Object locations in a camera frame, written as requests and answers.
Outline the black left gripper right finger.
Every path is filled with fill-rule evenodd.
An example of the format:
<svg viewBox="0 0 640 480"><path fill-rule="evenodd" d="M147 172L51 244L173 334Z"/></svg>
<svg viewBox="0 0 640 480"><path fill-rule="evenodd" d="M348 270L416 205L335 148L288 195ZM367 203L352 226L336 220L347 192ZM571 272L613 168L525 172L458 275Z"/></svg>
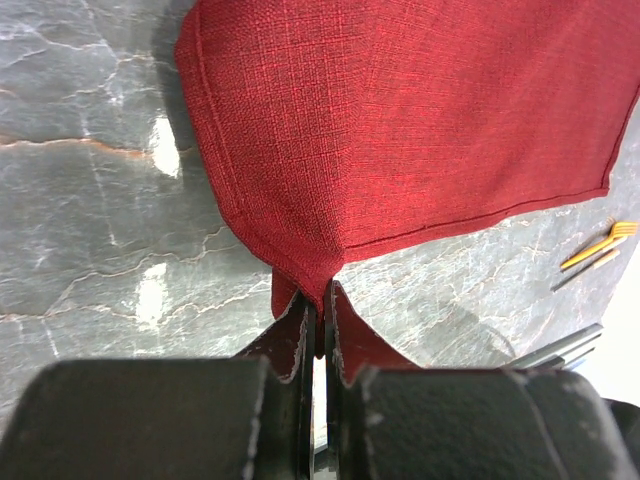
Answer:
<svg viewBox="0 0 640 480"><path fill-rule="evenodd" d="M422 368L324 296L329 451L341 479L634 479L638 436L579 374Z"/></svg>

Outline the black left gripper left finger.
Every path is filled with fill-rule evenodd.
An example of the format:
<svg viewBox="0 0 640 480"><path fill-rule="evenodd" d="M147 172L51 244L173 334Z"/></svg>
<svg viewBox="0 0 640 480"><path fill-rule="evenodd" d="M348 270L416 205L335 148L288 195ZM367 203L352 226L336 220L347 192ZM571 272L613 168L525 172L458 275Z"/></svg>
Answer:
<svg viewBox="0 0 640 480"><path fill-rule="evenodd" d="M285 313L229 358L54 363L1 440L5 479L308 479L316 312Z"/></svg>

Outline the red cloth napkin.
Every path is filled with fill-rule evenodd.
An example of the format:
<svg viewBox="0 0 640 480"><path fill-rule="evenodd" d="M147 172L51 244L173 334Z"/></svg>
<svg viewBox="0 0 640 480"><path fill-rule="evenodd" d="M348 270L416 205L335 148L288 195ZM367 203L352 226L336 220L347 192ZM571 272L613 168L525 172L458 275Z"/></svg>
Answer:
<svg viewBox="0 0 640 480"><path fill-rule="evenodd" d="M175 64L217 208L322 354L507 362L585 323L559 265L634 215L635 1L198 1Z"/></svg>

